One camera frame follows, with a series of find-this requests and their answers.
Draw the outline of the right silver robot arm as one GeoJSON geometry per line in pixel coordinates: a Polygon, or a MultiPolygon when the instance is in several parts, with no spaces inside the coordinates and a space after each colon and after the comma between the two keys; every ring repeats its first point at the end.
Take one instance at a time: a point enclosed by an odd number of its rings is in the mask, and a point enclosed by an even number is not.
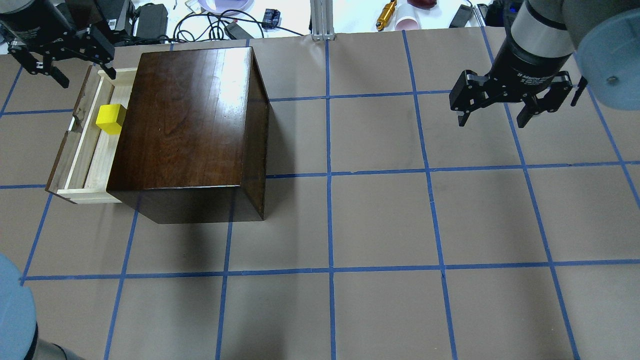
{"type": "Polygon", "coordinates": [[[525,127],[543,112],[560,109],[572,88],[562,68],[571,55],[581,78],[571,105],[590,86],[611,109],[639,109],[637,0],[525,0],[486,75],[464,70],[449,94],[464,126],[470,114],[495,103],[523,103],[516,117],[525,127]]]}

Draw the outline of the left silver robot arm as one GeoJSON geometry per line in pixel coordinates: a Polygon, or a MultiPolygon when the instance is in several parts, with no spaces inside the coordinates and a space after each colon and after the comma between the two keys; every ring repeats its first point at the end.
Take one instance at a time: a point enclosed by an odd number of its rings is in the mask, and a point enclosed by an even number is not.
{"type": "MultiPolygon", "coordinates": [[[[32,75],[50,76],[62,88],[69,78],[56,61],[80,59],[117,77],[111,28],[96,0],[68,0],[62,13],[50,0],[3,0],[2,27],[13,35],[7,52],[32,75]]],[[[1,256],[0,355],[3,360],[77,360],[78,355],[39,335],[34,294],[18,267],[1,256]]]]}

